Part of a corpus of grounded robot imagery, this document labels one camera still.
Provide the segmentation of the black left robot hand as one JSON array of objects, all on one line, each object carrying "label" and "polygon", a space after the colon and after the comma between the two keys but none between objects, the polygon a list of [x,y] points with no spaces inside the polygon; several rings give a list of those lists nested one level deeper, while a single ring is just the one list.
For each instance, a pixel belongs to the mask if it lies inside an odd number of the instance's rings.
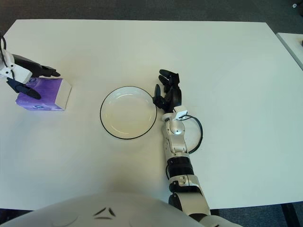
[{"label": "black left robot hand", "polygon": [[31,74],[29,76],[28,80],[25,82],[19,82],[15,79],[16,73],[12,72],[12,75],[14,76],[14,79],[7,78],[6,83],[16,92],[16,93],[23,93],[29,97],[32,97],[34,99],[41,99],[41,95],[35,91],[33,88],[30,88],[26,85],[27,82],[31,80],[31,78],[38,78],[40,76],[44,77],[59,77],[60,74],[56,71],[56,69],[49,67],[49,66],[44,66],[40,65],[37,62],[34,62],[30,59],[27,59],[25,57],[13,54],[12,55],[15,60],[15,66],[20,66],[23,69],[28,70]]}]

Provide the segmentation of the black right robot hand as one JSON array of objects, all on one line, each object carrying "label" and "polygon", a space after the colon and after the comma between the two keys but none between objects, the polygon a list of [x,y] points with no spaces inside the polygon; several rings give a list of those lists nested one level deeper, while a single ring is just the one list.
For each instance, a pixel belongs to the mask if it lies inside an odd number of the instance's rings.
[{"label": "black right robot hand", "polygon": [[172,113],[174,107],[182,105],[182,93],[178,86],[180,83],[179,74],[161,69],[158,78],[164,86],[165,96],[161,96],[160,86],[156,84],[152,98],[153,103],[165,113]]}]

